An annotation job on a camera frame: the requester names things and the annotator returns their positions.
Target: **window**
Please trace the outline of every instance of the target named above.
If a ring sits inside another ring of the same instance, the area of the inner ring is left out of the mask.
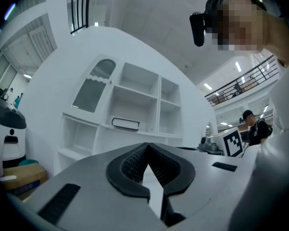
[[[113,60],[104,59],[99,61],[81,86],[73,107],[94,113],[106,83],[94,80],[92,77],[109,79],[115,67],[116,63]]]

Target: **black cap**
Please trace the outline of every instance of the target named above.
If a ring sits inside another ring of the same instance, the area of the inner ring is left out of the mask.
[[[243,113],[243,115],[242,115],[242,116],[243,116],[243,120],[242,120],[242,121],[245,121],[245,119],[246,119],[249,115],[254,115],[251,110],[246,110],[246,111],[244,111],[244,113]]]
[[[204,14],[207,15],[206,19],[206,31],[212,33],[214,29],[217,28],[217,16],[218,16],[218,9],[222,5],[224,0],[208,0],[206,3],[206,9]]]

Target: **backpack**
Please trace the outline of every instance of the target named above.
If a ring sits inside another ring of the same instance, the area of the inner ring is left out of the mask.
[[[256,122],[256,131],[257,131],[257,133],[258,133],[258,124],[259,124],[260,121],[264,121],[264,122],[265,122],[264,119],[259,119],[259,120]],[[273,128],[272,128],[271,125],[268,125],[268,128],[269,128],[269,136],[270,136],[270,135],[272,134],[272,132],[273,132]]]

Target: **vr headset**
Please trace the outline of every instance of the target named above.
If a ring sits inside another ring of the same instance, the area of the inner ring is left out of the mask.
[[[224,0],[208,0],[204,13],[195,12],[189,17],[194,44],[203,46],[206,33],[216,33],[218,8]]]

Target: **white cabinet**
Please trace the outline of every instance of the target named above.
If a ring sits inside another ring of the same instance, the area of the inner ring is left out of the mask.
[[[139,131],[156,133],[158,99],[122,86],[115,86],[108,107],[106,124],[114,118],[139,122]]]
[[[56,172],[87,156],[131,144],[182,146],[181,112],[177,84],[100,55],[83,74],[64,111]]]
[[[122,67],[122,61],[99,55],[75,86],[75,92],[72,93],[64,113],[80,120],[101,124],[113,83],[119,77]]]
[[[58,159],[60,171],[93,154],[99,127],[64,115]]]
[[[125,63],[119,85],[131,90],[158,97],[159,76],[144,68]]]

